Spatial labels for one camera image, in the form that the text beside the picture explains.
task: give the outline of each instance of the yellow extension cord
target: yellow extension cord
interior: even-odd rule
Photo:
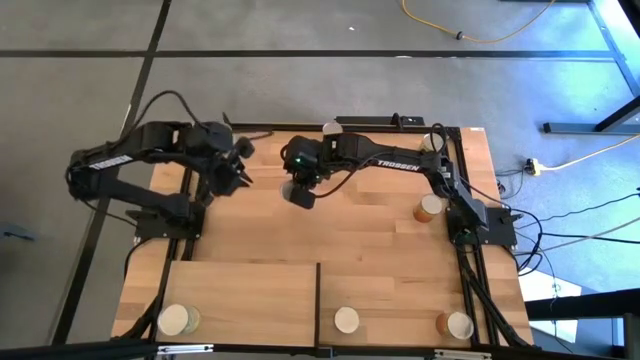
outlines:
[[[420,19],[419,17],[417,17],[417,16],[415,16],[412,13],[409,12],[409,9],[407,9],[407,3],[406,2],[407,2],[407,0],[402,0],[402,10],[404,11],[405,14],[407,14],[408,17],[412,18],[413,20],[415,20],[415,21],[417,21],[419,23],[431,26],[432,28],[438,29],[440,31],[444,31],[447,34],[451,34],[456,38],[458,38],[458,34],[462,34],[462,32],[455,32],[453,30],[447,29],[444,26],[440,26],[440,25],[434,24],[432,22],[429,22],[427,20]],[[495,39],[495,40],[480,40],[480,39],[476,39],[474,37],[462,34],[459,39],[460,40],[461,39],[469,40],[469,41],[472,41],[472,42],[475,42],[475,43],[478,43],[478,44],[494,44],[494,43],[497,43],[497,42],[500,42],[500,41],[503,41],[503,40],[507,40],[508,38],[510,38],[512,36],[515,36],[518,33],[520,33],[521,31],[523,31],[524,29],[528,28],[531,24],[533,24],[534,21],[538,20],[538,18],[542,14],[544,14],[544,12],[547,11],[547,9],[549,9],[551,7],[551,5],[553,5],[555,2],[556,2],[556,0],[551,0],[547,4],[547,6],[544,9],[542,9],[542,11],[540,11],[538,13],[538,15],[534,16],[533,19],[531,19],[528,23],[524,24],[521,28],[519,28],[518,30],[512,32],[511,34],[509,34],[507,36],[503,36],[503,37],[501,37],[499,39]]]

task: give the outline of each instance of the concrete floor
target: concrete floor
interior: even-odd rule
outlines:
[[[0,49],[146,49],[161,3],[5,0],[0,3]],[[495,0],[408,3],[418,16],[481,38],[508,32],[543,6]],[[603,17],[617,16],[614,5],[599,3]],[[637,39],[624,25],[612,33],[621,39],[638,78],[640,56],[629,50]],[[477,45],[410,21],[393,0],[184,0],[171,6],[160,49],[607,47],[589,9],[579,4],[555,5],[513,40]],[[49,341],[90,217],[68,196],[62,172],[73,150],[118,135],[141,63],[0,58],[0,151],[5,154],[0,220],[38,235],[33,243],[0,242],[0,348]],[[586,59],[157,59],[143,102],[166,88],[181,91],[203,119],[219,120],[226,111],[234,122],[324,123],[336,115],[397,111],[422,115],[427,123],[482,126],[499,170],[518,167],[528,157],[555,165],[620,141],[616,136],[543,135],[540,128],[547,121],[597,122],[632,98],[614,62]],[[176,101],[165,99],[148,119],[186,116]],[[638,154],[640,141],[560,172],[527,178],[510,203],[546,217],[626,195],[640,185]],[[150,173],[150,167],[131,166],[122,177],[145,185]],[[112,204],[110,210],[122,214],[124,208]],[[631,199],[548,222],[545,230],[591,234],[635,217],[639,209],[639,199]],[[615,236],[636,239],[638,233],[640,225],[635,225]],[[108,338],[131,238],[127,225],[106,221],[70,341]],[[546,246],[561,242],[544,239]],[[520,248],[530,245],[525,240]],[[634,268],[639,254],[632,245],[588,241],[549,257],[559,277],[610,291],[640,286]],[[549,271],[545,263],[541,269]]]

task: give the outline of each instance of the wooden tabletop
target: wooden tabletop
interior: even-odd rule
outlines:
[[[470,182],[499,197],[484,130],[461,133]],[[367,168],[334,195],[318,199],[314,209],[296,207],[280,195],[288,177],[279,156],[296,134],[276,132],[255,141],[256,152],[245,162],[254,184],[217,198],[207,209],[193,263],[174,262],[164,300],[165,306],[195,306],[203,315],[201,324],[193,334],[158,339],[313,346],[314,274],[320,263],[320,344],[468,347],[468,341],[445,339],[435,328],[443,311],[464,312],[464,301],[444,216],[429,224],[412,217],[413,206],[431,193],[426,179]],[[416,149],[422,138],[366,135],[378,143]],[[177,192],[182,173],[175,164],[156,166],[151,189]],[[315,192],[326,192],[344,176],[336,174]],[[128,330],[155,297],[166,249],[166,240],[153,240],[133,255],[113,335]],[[519,335],[532,342],[512,258],[500,247],[484,246],[483,251],[494,302]],[[247,274],[264,281],[252,281]],[[279,277],[290,277],[289,285]],[[474,304],[480,339],[487,342],[482,306],[477,298]],[[360,316],[353,334],[340,333],[333,323],[342,306],[353,307]]]

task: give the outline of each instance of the wooden table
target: wooden table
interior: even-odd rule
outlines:
[[[431,193],[425,178],[367,168],[336,194],[319,199],[314,209],[298,208],[285,202],[279,190],[288,179],[279,151],[295,134],[276,132],[255,141],[256,152],[246,161],[254,184],[217,198],[207,209],[193,261],[173,262],[164,299],[164,306],[198,308],[201,324],[193,334],[159,333],[158,340],[313,346],[320,263],[321,345],[468,347],[468,341],[444,339],[435,328],[438,314],[464,312],[464,301],[444,216],[429,224],[412,217],[412,207]],[[470,182],[499,197],[484,130],[465,128],[461,134]],[[407,148],[417,148],[422,137],[366,135]],[[182,174],[178,165],[158,165],[151,189],[177,192]],[[344,175],[316,192],[334,187]],[[113,335],[128,330],[157,294],[167,243],[153,240],[133,255]],[[484,246],[483,251],[493,300],[518,334],[532,342],[512,258],[500,247]],[[487,342],[482,306],[477,298],[474,304],[481,342]],[[342,334],[333,324],[342,306],[360,315],[353,334]]]

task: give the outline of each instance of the gray floor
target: gray floor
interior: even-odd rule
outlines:
[[[3,1],[0,49],[145,49],[161,3]],[[605,18],[616,16],[611,3],[600,3]],[[482,38],[508,32],[543,6],[495,0],[408,4],[418,16],[455,29],[464,25],[466,33]],[[612,33],[638,76],[633,34],[624,25]],[[410,21],[393,0],[174,1],[160,48],[607,49],[585,5],[555,5],[521,36],[483,46]],[[0,242],[0,348],[9,348],[49,340],[90,216],[68,196],[62,172],[72,150],[117,136],[141,60],[0,59],[0,65],[0,220],[38,234],[33,243]],[[482,126],[495,167],[503,170],[528,157],[549,166],[563,163],[622,140],[549,136],[540,127],[547,121],[597,122],[632,98],[614,62],[587,59],[157,59],[143,102],[166,88],[181,91],[203,119],[219,120],[226,111],[235,122],[324,123],[337,115],[397,111],[422,115],[428,123]],[[173,99],[159,101],[148,118],[186,121]],[[640,185],[639,154],[636,141],[566,170],[526,178],[510,203],[545,217],[626,195]],[[122,176],[144,185],[150,171],[132,166]],[[548,222],[545,230],[595,233],[637,216],[638,201]],[[113,204],[111,211],[124,208]],[[634,239],[639,232],[635,225],[615,236]],[[108,338],[131,237],[126,225],[107,220],[70,341]],[[545,238],[544,245],[561,242]],[[529,247],[523,240],[521,248]],[[632,245],[588,241],[549,257],[558,276],[609,291],[640,286],[634,268],[639,254]],[[541,269],[548,272],[547,264]]]

